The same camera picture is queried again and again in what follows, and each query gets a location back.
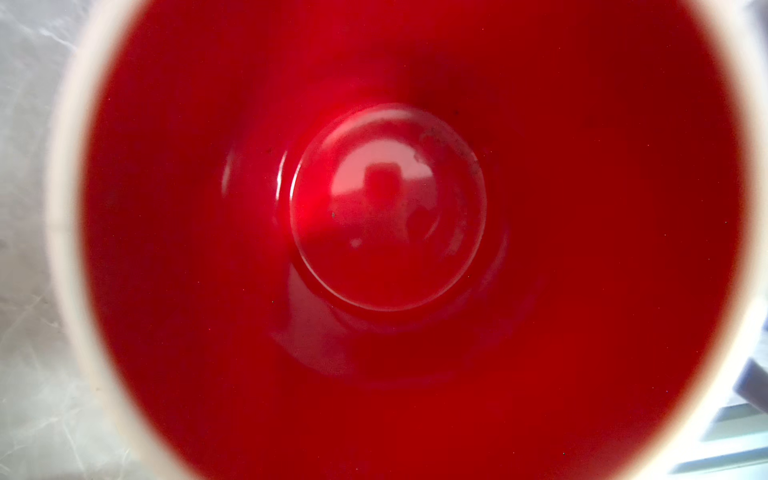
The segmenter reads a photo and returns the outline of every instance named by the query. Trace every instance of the glossy surface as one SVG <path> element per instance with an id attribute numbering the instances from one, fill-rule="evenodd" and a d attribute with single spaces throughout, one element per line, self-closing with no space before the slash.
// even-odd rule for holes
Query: glossy surface
<path id="1" fill-rule="evenodd" d="M 485 226 L 485 182 L 443 121 L 401 104 L 351 114 L 304 152 L 293 236 L 326 288 L 352 305 L 407 310 L 453 286 Z"/>
<path id="2" fill-rule="evenodd" d="M 212 478 L 616 472 L 716 335 L 740 248 L 708 52 L 661 0 L 154 2 L 84 189 L 122 376 Z M 450 125 L 487 204 L 450 292 L 375 311 L 302 271 L 276 190 L 336 119 L 391 103 Z M 393 323 L 413 327 L 359 328 Z"/>

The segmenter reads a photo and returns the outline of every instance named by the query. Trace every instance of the white mug rim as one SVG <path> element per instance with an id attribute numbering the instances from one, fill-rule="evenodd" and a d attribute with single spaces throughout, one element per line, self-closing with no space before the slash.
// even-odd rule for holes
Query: white mug rim
<path id="1" fill-rule="evenodd" d="M 202 475 L 141 413 L 123 383 L 99 332 L 91 308 L 81 251 L 82 168 L 88 132 L 99 92 L 128 32 L 153 0 L 104 0 L 97 4 L 81 35 L 58 93 L 51 121 L 46 171 L 45 232 L 48 258 L 59 309 L 78 363 L 92 389 L 117 423 L 137 456 L 161 478 L 199 480 Z M 662 433 L 616 478 L 659 478 L 675 463 L 678 452 L 703 433 L 724 404 L 744 363 L 753 351 L 766 315 L 768 276 L 768 74 L 766 52 L 739 2 L 684 0 L 706 25 L 713 53 L 728 75 L 740 110 L 745 145 L 746 193 L 750 208 L 740 267 L 723 315 L 720 341 L 707 355 L 687 401 L 670 414 Z"/>

